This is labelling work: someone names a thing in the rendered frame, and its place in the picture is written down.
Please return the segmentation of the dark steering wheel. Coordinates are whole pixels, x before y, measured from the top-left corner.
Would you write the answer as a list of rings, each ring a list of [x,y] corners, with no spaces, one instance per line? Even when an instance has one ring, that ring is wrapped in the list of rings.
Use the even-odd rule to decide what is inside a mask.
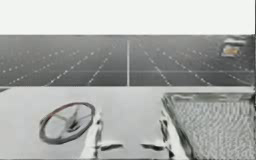
[[[38,136],[50,145],[74,141],[89,130],[95,114],[95,107],[88,102],[64,104],[40,120]]]

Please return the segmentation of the grey table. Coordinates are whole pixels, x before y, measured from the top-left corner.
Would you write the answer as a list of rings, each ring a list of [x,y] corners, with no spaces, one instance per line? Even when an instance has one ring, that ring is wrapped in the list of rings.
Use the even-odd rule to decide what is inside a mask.
[[[15,87],[0,92],[0,160],[170,160],[166,150],[154,151],[143,142],[162,140],[159,119],[166,112],[165,93],[251,93],[251,87]],[[80,154],[88,131],[61,144],[44,143],[40,120],[71,102],[91,103],[103,120],[103,141],[123,148],[98,151],[96,159]]]

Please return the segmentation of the grey mesh tray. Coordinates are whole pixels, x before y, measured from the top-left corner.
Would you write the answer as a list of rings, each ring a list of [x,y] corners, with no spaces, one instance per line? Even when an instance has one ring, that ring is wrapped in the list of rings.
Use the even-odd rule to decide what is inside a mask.
[[[251,93],[165,93],[162,102],[193,159],[256,160]]]

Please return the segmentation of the grey cart with brown box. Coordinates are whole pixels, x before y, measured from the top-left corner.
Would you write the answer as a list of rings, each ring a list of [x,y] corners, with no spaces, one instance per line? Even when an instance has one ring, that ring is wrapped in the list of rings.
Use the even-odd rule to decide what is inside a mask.
[[[220,47],[221,57],[237,57],[241,55],[241,49],[247,44],[244,39],[227,38]]]

